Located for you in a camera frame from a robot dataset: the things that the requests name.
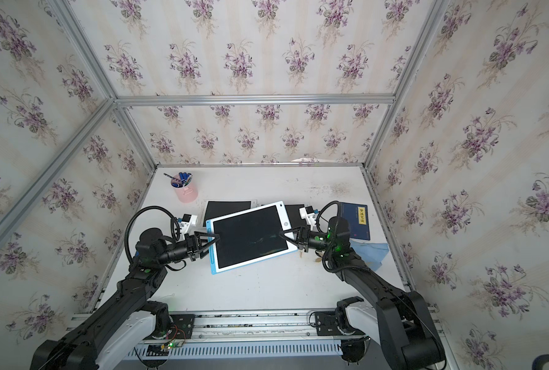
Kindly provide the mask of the blue framed drawing tablet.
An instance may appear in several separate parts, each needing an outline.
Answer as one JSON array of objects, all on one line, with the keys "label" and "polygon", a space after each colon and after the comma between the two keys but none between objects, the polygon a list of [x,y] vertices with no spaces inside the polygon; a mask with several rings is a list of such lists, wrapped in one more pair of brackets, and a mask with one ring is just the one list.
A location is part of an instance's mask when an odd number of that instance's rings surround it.
[{"label": "blue framed drawing tablet", "polygon": [[211,219],[206,223],[206,228],[208,233],[221,237],[210,248],[212,274],[253,265],[298,250],[295,245],[279,237],[280,231],[290,229],[288,214],[281,201]]}]

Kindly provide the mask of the light blue microfiber cloth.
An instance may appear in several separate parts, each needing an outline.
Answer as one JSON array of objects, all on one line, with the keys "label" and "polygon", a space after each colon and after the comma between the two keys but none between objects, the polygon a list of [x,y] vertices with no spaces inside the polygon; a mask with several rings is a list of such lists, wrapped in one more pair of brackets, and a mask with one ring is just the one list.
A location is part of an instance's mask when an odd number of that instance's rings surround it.
[{"label": "light blue microfiber cloth", "polygon": [[372,243],[368,240],[351,239],[351,248],[358,254],[366,265],[373,271],[382,267],[382,262],[389,253],[387,243]]}]

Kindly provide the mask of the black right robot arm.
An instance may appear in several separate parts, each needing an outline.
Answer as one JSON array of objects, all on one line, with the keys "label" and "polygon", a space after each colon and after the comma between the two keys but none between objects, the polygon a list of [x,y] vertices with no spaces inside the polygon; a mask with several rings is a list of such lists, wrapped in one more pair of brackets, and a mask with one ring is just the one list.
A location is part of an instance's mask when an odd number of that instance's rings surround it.
[{"label": "black right robot arm", "polygon": [[323,268],[361,295],[338,303],[340,330],[366,334],[379,344],[392,369],[446,367],[445,348],[424,297],[403,291],[374,272],[350,245],[347,220],[332,217],[328,231],[299,227],[281,231],[279,237],[302,251],[321,251]]}]

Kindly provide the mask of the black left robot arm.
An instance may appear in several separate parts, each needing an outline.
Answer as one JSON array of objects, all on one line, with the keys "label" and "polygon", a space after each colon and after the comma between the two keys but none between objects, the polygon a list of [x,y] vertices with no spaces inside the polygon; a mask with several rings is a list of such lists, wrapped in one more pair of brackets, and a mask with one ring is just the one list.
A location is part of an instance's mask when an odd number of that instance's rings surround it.
[{"label": "black left robot arm", "polygon": [[128,275],[100,308],[58,341],[46,340],[32,369],[113,369],[150,335],[163,339],[172,326],[165,303],[152,300],[170,263],[195,261],[209,253],[219,235],[196,232],[175,242],[158,228],[144,231]]}]

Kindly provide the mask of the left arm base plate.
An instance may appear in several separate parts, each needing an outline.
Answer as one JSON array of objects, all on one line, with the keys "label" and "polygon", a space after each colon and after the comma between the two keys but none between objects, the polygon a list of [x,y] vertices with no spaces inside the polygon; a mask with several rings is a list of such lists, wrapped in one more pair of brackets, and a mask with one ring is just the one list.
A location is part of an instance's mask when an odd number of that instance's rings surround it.
[{"label": "left arm base plate", "polygon": [[170,314],[168,328],[148,335],[144,341],[169,342],[174,339],[191,339],[195,319],[195,314]]}]

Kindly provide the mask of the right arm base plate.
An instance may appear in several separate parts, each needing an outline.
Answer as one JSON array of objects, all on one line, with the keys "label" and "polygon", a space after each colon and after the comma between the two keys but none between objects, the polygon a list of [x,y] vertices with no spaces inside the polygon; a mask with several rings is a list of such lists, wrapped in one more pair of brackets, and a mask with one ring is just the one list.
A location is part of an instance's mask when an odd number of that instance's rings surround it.
[{"label": "right arm base plate", "polygon": [[313,311],[308,318],[308,322],[316,330],[319,337],[365,335],[357,329],[342,328],[336,314],[332,311]]}]

